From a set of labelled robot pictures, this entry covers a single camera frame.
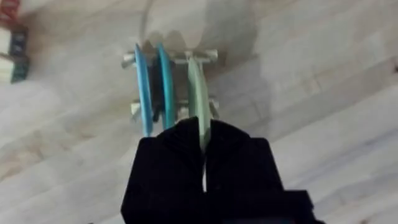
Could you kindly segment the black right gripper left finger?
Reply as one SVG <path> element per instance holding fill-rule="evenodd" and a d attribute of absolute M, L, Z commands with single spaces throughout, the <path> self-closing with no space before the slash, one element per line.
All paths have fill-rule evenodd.
<path fill-rule="evenodd" d="M 121 205 L 125 223 L 205 223 L 198 120 L 139 141 Z"/>

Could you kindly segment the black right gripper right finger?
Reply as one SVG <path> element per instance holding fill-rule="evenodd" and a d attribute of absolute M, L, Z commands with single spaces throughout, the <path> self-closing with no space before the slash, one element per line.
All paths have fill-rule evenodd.
<path fill-rule="evenodd" d="M 265 138 L 213 120 L 206 174 L 213 223 L 314 222 L 308 192 L 284 188 Z"/>

